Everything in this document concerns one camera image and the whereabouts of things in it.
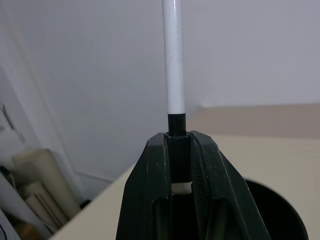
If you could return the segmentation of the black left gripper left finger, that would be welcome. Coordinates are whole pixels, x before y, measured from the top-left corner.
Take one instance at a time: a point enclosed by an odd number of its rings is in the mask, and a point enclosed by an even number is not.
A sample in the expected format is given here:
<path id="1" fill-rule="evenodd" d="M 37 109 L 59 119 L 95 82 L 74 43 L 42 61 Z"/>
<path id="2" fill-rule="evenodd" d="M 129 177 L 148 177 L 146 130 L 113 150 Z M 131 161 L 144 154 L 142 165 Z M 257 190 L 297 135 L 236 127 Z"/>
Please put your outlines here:
<path id="1" fill-rule="evenodd" d="M 151 137 L 124 186 L 116 240 L 172 240 L 172 186 L 164 133 Z"/>

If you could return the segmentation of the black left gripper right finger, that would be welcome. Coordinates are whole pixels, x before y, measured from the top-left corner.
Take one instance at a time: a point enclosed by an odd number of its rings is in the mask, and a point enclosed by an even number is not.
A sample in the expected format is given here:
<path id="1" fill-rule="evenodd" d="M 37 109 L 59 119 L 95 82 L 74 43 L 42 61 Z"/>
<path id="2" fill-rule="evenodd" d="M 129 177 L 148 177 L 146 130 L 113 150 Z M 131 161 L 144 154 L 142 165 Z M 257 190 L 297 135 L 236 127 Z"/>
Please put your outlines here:
<path id="1" fill-rule="evenodd" d="M 190 133 L 190 170 L 200 240 L 271 240 L 243 176 L 198 131 Z"/>

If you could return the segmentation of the white marker with black cap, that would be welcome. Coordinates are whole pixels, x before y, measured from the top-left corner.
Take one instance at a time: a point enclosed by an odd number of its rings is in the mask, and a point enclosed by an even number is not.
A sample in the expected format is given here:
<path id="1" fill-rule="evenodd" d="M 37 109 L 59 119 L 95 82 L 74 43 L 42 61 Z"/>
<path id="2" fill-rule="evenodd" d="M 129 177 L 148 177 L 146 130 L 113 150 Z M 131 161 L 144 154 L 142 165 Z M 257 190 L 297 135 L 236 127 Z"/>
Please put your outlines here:
<path id="1" fill-rule="evenodd" d="M 170 158 L 171 190 L 174 195 L 192 193 L 187 158 L 186 108 L 183 72 L 182 0 L 161 0 L 165 55 L 168 134 L 173 150 Z"/>

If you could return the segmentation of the black cup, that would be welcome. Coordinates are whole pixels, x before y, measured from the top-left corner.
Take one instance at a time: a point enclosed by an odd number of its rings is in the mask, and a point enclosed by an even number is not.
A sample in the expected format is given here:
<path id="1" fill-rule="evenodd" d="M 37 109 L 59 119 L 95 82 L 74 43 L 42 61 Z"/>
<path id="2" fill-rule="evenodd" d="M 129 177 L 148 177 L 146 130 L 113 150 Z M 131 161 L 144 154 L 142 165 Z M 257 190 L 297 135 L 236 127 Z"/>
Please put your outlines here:
<path id="1" fill-rule="evenodd" d="M 309 240 L 306 227 L 292 205 L 258 182 L 246 180 L 271 240 Z"/>

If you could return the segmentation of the cream rolled sheets pile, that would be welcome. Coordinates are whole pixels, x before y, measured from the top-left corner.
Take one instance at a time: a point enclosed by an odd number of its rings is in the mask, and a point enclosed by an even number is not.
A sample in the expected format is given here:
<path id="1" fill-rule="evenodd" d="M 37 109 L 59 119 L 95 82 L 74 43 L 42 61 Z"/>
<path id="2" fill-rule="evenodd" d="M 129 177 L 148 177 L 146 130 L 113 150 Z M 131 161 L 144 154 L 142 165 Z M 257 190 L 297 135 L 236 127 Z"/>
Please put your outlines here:
<path id="1" fill-rule="evenodd" d="M 11 169 L 0 164 L 0 210 L 49 239 L 80 213 L 80 205 L 49 149 L 24 150 L 11 162 Z"/>

